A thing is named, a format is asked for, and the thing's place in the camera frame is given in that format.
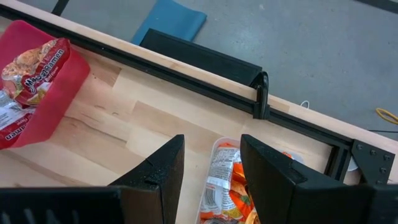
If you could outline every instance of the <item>yellow cable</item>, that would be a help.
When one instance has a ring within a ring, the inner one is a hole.
[[[398,117],[395,116],[394,114],[390,113],[389,111],[382,109],[382,108],[376,108],[376,113],[382,119],[385,119],[386,121],[393,123],[393,124],[398,124]]]

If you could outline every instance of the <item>blue foam pad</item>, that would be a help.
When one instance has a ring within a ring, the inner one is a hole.
[[[206,17],[204,13],[188,9],[172,0],[158,0],[131,42],[139,45],[149,28],[192,41]]]

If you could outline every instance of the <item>white cable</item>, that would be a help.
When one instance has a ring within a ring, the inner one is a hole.
[[[304,100],[303,103],[300,104],[300,106],[303,106],[306,109],[310,109],[310,102],[308,100]]]

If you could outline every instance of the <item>red tray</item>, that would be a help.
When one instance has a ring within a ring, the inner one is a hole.
[[[26,50],[40,47],[53,39],[24,21],[14,21],[0,37],[0,69]],[[21,147],[50,138],[89,72],[90,67],[85,59],[72,49],[70,58],[11,147]]]

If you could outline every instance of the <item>light wood surface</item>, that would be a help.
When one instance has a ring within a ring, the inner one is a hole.
[[[206,80],[246,98],[252,89],[190,65],[142,49],[23,3],[1,0],[35,17],[119,47],[148,60]],[[9,21],[0,19],[0,30]],[[323,172],[330,146],[93,52],[75,47],[91,72],[53,136],[46,142],[0,151],[0,187],[107,185],[137,166],[176,134],[185,135],[185,172],[177,223],[196,221],[210,164],[211,147],[223,136],[242,133],[300,154],[306,165]],[[396,153],[398,142],[270,96],[278,110],[351,138]],[[345,182],[358,181],[349,172]],[[390,176],[398,181],[396,163]]]

